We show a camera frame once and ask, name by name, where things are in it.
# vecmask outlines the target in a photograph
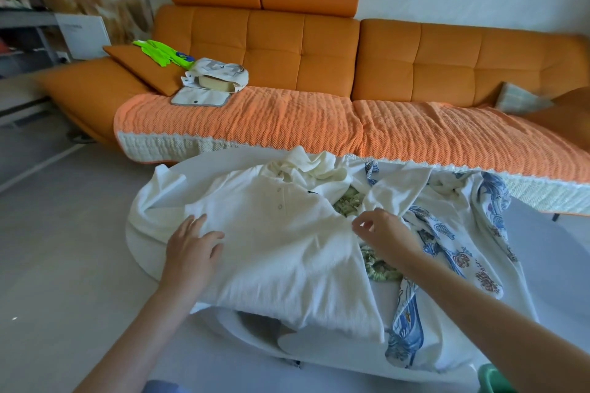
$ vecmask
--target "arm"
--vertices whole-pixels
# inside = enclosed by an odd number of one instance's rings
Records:
[[[199,238],[205,215],[189,216],[168,241],[158,290],[74,393],[140,392],[158,356],[213,276],[221,232]]]
[[[590,355],[470,285],[422,251],[396,216],[362,213],[353,230],[412,279],[520,392],[584,391]]]

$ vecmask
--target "hand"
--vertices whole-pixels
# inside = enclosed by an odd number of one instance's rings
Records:
[[[403,270],[408,258],[424,254],[400,218],[382,208],[361,213],[352,221],[352,231],[392,267]]]
[[[217,261],[223,251],[223,232],[209,232],[199,238],[207,220],[204,214],[197,220],[185,219],[171,236],[166,248],[166,263],[158,291],[172,295],[177,301],[193,307],[209,284]]]

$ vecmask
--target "throw pillow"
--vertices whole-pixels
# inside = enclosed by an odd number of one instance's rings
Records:
[[[590,152],[590,88],[569,91],[553,101],[554,106],[524,118]]]
[[[185,69],[176,64],[160,67],[141,47],[135,45],[114,45],[103,47],[115,61],[142,79],[159,93],[166,96],[174,95],[181,87],[181,76]]]
[[[541,98],[511,83],[504,83],[495,108],[511,115],[525,115],[553,106],[547,98]]]

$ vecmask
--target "forearm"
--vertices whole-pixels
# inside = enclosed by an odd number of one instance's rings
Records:
[[[74,393],[140,392],[189,310],[157,291]]]
[[[590,356],[501,301],[467,283],[426,254],[408,259],[416,282],[513,386],[527,391],[583,391]]]

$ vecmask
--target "green container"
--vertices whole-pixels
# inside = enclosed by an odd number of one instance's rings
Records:
[[[492,364],[485,364],[477,371],[479,393],[517,393],[510,382]]]

